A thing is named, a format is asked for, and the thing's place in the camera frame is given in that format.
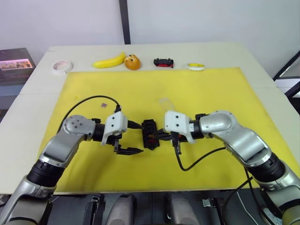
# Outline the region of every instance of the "yellow mat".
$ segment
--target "yellow mat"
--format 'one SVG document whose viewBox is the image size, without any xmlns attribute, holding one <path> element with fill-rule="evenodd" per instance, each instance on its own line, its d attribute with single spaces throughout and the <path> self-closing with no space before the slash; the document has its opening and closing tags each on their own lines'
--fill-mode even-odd
<svg viewBox="0 0 300 225">
<path fill-rule="evenodd" d="M 241 125 L 256 131 L 281 159 L 299 172 L 295 158 L 239 68 L 69 73 L 40 151 L 55 135 L 65 113 L 78 101 L 92 95 L 115 98 L 129 120 L 141 123 L 145 119 L 154 119 L 158 129 L 162 128 L 164 113 L 171 104 L 175 110 L 191 118 L 195 114 L 215 110 L 231 111 Z M 81 104 L 72 114 L 100 118 L 105 123 L 114 108 L 115 104 L 110 100 L 96 98 Z M 153 151 L 144 149 L 141 130 L 129 129 L 120 144 L 124 148 L 137 147 L 144 152 L 122 156 L 116 155 L 111 145 L 82 142 L 56 191 L 221 189 L 236 188 L 246 180 L 243 167 L 226 150 L 214 153 L 192 170 L 183 172 L 169 141 L 160 141 L 160 147 Z M 219 147 L 223 144 L 216 139 L 200 139 L 196 144 L 183 143 L 182 163 L 187 167 Z"/>
</svg>

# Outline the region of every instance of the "tape roll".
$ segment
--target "tape roll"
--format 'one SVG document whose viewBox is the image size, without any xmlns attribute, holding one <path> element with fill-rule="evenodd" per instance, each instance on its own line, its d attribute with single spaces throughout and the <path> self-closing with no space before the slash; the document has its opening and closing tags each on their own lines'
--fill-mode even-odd
<svg viewBox="0 0 300 225">
<path fill-rule="evenodd" d="M 62 60 L 58 61 L 53 65 L 53 71 L 54 73 L 58 75 L 64 75 L 70 72 L 73 68 L 73 65 L 68 60 Z"/>
<path fill-rule="evenodd" d="M 187 65 L 187 68 L 189 70 L 195 70 L 195 71 L 200 71 L 205 69 L 204 64 L 199 64 L 199 63 L 190 63 Z"/>
</svg>

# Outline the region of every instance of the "banana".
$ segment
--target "banana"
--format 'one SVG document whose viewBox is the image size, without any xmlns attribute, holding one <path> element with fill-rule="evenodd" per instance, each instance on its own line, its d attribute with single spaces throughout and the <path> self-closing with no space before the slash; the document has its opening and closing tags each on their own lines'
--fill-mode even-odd
<svg viewBox="0 0 300 225">
<path fill-rule="evenodd" d="M 100 61 L 96 61 L 92 64 L 93 67 L 101 69 L 101 68 L 108 68 L 108 67 L 115 67 L 121 63 L 124 62 L 126 55 L 124 52 L 121 52 L 120 55 L 108 59 L 108 60 L 100 60 Z"/>
</svg>

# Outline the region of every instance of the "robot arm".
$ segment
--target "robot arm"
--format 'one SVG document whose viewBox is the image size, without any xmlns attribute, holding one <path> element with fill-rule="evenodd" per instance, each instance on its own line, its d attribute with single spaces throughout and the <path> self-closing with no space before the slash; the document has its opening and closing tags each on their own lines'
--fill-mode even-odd
<svg viewBox="0 0 300 225">
<path fill-rule="evenodd" d="M 117 154 L 132 155 L 141 152 L 136 148 L 122 149 L 121 134 L 127 127 L 138 128 L 119 111 L 109 116 L 104 124 L 99 119 L 87 119 L 80 115 L 70 116 L 61 130 L 49 141 L 37 162 L 14 191 L 0 214 L 2 224 L 43 224 L 51 206 L 48 198 L 65 168 L 71 162 L 82 141 L 98 141 L 101 145 L 112 144 Z"/>
<path fill-rule="evenodd" d="M 242 127 L 228 111 L 196 115 L 196 120 L 174 111 L 165 114 L 165 130 L 180 153 L 179 135 L 189 143 L 195 139 L 217 138 L 250 172 L 263 190 L 270 210 L 283 217 L 284 225 L 300 221 L 300 179 L 279 160 L 253 130 Z"/>
</svg>

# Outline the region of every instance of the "red toy car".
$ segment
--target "red toy car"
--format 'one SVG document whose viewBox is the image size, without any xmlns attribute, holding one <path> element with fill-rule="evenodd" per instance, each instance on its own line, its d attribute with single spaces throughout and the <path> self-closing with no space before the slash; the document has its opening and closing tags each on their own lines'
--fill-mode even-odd
<svg viewBox="0 0 300 225">
<path fill-rule="evenodd" d="M 172 67 L 174 66 L 174 60 L 172 59 L 155 59 L 153 61 L 154 65 L 157 67 Z"/>
</svg>

